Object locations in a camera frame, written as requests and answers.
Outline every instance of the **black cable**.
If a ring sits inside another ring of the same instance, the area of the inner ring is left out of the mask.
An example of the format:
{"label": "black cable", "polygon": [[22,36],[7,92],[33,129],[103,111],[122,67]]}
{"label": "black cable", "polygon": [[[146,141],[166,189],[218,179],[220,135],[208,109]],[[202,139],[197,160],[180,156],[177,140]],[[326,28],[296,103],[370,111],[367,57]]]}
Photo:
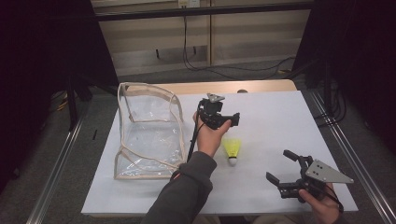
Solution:
{"label": "black cable", "polygon": [[340,213],[344,213],[344,206],[343,204],[338,200],[337,194],[335,194],[335,191],[332,190],[329,186],[326,185],[327,188],[329,188],[332,193],[334,194],[334,196],[332,196],[330,193],[324,191],[323,189],[320,189],[318,187],[316,187],[315,185],[310,185],[310,188],[319,191],[320,193],[322,193],[324,196],[329,197],[330,199],[332,199],[333,201],[335,201],[338,204],[338,211]]}
{"label": "black cable", "polygon": [[[332,113],[333,114],[339,114],[339,111],[340,111],[338,92],[339,92],[339,89],[337,88],[337,90],[334,94],[333,100],[332,100]],[[320,115],[317,115],[316,117],[314,117],[314,119],[324,119],[326,116],[329,116],[329,115],[326,112],[324,112],[324,113],[321,113]]]}
{"label": "black cable", "polygon": [[339,92],[340,92],[340,89],[337,88],[337,91],[335,92],[335,95],[334,95],[333,105],[332,105],[332,113],[334,114],[335,119],[339,118],[339,116],[341,115],[341,111],[342,111],[341,105],[340,105],[340,100],[339,100]]}
{"label": "black cable", "polygon": [[315,59],[312,60],[302,66],[300,66],[299,68],[295,69],[294,71],[292,71],[290,74],[288,74],[285,79],[294,79],[297,76],[299,76],[300,74],[303,73],[303,71],[305,71],[306,69],[309,69],[312,65],[316,64],[319,62],[319,59]]}
{"label": "black cable", "polygon": [[189,59],[188,59],[188,57],[187,57],[187,18],[184,17],[183,62],[184,62],[185,67],[186,67],[187,69],[191,70],[191,71],[208,71],[208,72],[212,72],[212,73],[216,73],[216,74],[218,74],[218,75],[221,75],[222,77],[227,77],[227,78],[229,78],[229,79],[233,79],[233,80],[244,80],[244,79],[242,79],[242,78],[226,76],[226,75],[224,75],[224,74],[222,74],[222,73],[220,73],[220,72],[211,70],[211,68],[230,68],[230,69],[244,70],[244,71],[250,71],[250,72],[260,72],[260,71],[265,71],[265,70],[270,70],[270,69],[276,68],[275,72],[274,72],[271,76],[262,78],[262,80],[264,80],[264,79],[267,79],[267,78],[270,78],[270,77],[275,76],[275,75],[277,74],[277,72],[279,71],[279,66],[280,66],[282,63],[284,63],[284,62],[286,62],[286,61],[288,61],[288,60],[292,60],[292,59],[295,59],[295,57],[289,57],[289,58],[286,58],[286,59],[280,61],[279,63],[277,63],[277,64],[275,64],[275,65],[273,65],[273,66],[266,67],[266,68],[259,68],[259,69],[241,68],[241,67],[233,67],[233,66],[226,66],[226,65],[218,65],[218,66],[202,67],[202,68],[195,67],[195,66],[193,66],[193,65],[190,63],[190,61],[189,61]]}
{"label": "black cable", "polygon": [[204,125],[205,125],[205,124],[203,123],[203,124],[201,124],[201,126],[199,126],[199,129],[198,129],[197,133],[201,130],[201,128],[202,128]]}
{"label": "black cable", "polygon": [[346,98],[345,98],[345,95],[341,92],[341,97],[342,97],[342,99],[343,99],[343,105],[344,105],[344,111],[343,112],[341,112],[341,104],[339,103],[339,96],[338,96],[338,93],[337,93],[337,104],[338,104],[338,106],[339,106],[339,113],[337,113],[337,116],[334,116],[333,117],[333,120],[331,120],[331,121],[326,121],[325,123],[323,123],[323,124],[319,124],[318,125],[318,127],[319,128],[321,128],[321,127],[325,127],[325,126],[328,126],[328,125],[334,125],[334,124],[336,124],[336,123],[339,123],[339,122],[341,122],[345,117],[346,117],[346,115],[347,115],[347,100],[346,100]]}

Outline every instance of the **transparent plastic pouch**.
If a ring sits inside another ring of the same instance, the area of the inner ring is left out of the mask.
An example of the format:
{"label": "transparent plastic pouch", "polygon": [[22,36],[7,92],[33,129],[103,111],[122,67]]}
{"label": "transparent plastic pouch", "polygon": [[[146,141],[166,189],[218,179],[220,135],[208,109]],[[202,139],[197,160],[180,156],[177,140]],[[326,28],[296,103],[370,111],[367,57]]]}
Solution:
{"label": "transparent plastic pouch", "polygon": [[120,149],[114,178],[169,178],[186,161],[180,101],[145,83],[121,83]]}

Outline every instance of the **person's hand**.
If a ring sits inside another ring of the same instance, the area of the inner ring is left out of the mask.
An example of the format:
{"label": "person's hand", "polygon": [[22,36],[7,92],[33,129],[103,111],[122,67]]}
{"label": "person's hand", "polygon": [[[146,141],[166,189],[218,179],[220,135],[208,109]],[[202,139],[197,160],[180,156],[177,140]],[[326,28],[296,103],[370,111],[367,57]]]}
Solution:
{"label": "person's hand", "polygon": [[[331,183],[328,183],[327,186],[332,189]],[[325,189],[327,193],[335,196],[331,190],[328,188]],[[325,196],[321,201],[318,201],[305,189],[300,189],[299,194],[307,203],[311,205],[312,212],[314,213],[314,217],[318,224],[334,223],[340,216],[338,204],[329,197]]]}
{"label": "person's hand", "polygon": [[[192,117],[194,121],[196,121],[196,113]],[[198,132],[198,137],[197,137],[197,146],[198,146],[198,151],[202,151],[208,156],[212,157],[215,156],[216,151],[218,150],[220,143],[221,143],[221,137],[227,133],[228,129],[231,126],[231,120],[227,120],[224,122],[224,124],[219,127],[217,130],[213,130],[201,121],[201,119],[198,119],[198,129],[201,127],[201,129]]]}

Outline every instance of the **yellow shuttlecock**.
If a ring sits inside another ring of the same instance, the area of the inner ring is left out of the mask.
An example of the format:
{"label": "yellow shuttlecock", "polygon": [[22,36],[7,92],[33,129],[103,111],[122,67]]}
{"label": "yellow shuttlecock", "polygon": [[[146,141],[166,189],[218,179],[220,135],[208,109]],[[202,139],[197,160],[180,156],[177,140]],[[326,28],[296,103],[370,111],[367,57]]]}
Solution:
{"label": "yellow shuttlecock", "polygon": [[225,138],[221,140],[225,151],[228,155],[228,162],[231,166],[236,165],[236,156],[238,155],[239,148],[241,147],[241,139],[238,138]]}

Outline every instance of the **white tabletop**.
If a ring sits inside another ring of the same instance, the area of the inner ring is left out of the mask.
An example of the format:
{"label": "white tabletop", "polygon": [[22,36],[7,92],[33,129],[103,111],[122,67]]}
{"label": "white tabletop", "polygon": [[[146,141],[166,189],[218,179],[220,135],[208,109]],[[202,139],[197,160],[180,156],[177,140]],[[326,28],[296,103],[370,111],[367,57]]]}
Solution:
{"label": "white tabletop", "polygon": [[[258,215],[310,211],[296,199],[281,199],[268,182],[270,172],[280,182],[300,177],[300,165],[283,156],[283,150],[312,156],[337,169],[316,123],[299,91],[222,94],[222,115],[241,113],[239,126],[226,134],[242,139],[238,162],[232,167],[221,147],[212,175],[213,190],[201,211],[203,215]],[[186,150],[192,137],[192,114],[205,94],[178,96],[185,120]],[[94,217],[143,216],[168,180],[115,180],[114,158],[120,146],[118,113],[108,136],[82,213]],[[334,184],[345,211],[358,208],[345,184]]]}

